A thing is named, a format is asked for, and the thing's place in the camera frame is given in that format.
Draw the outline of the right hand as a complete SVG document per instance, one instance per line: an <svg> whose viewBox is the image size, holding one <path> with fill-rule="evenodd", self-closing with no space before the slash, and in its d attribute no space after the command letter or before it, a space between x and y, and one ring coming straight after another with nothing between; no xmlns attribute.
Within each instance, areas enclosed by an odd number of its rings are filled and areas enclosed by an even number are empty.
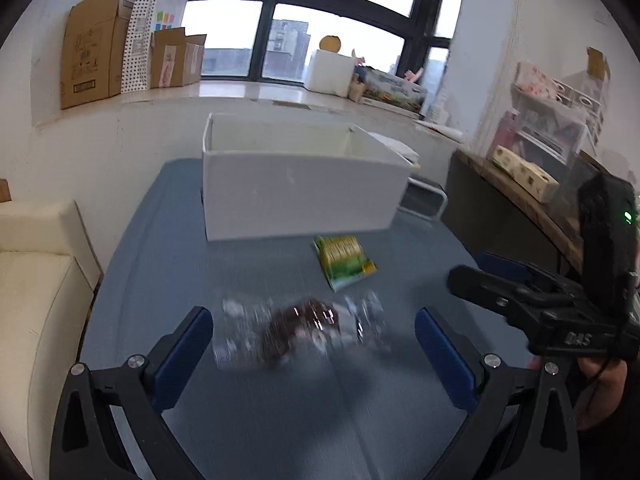
<svg viewBox="0 0 640 480"><path fill-rule="evenodd" d="M611 416L620 405L625 390L628 366L625 361L593 358L577 360L588 386L575 405L576 428L586 430Z"/></svg>

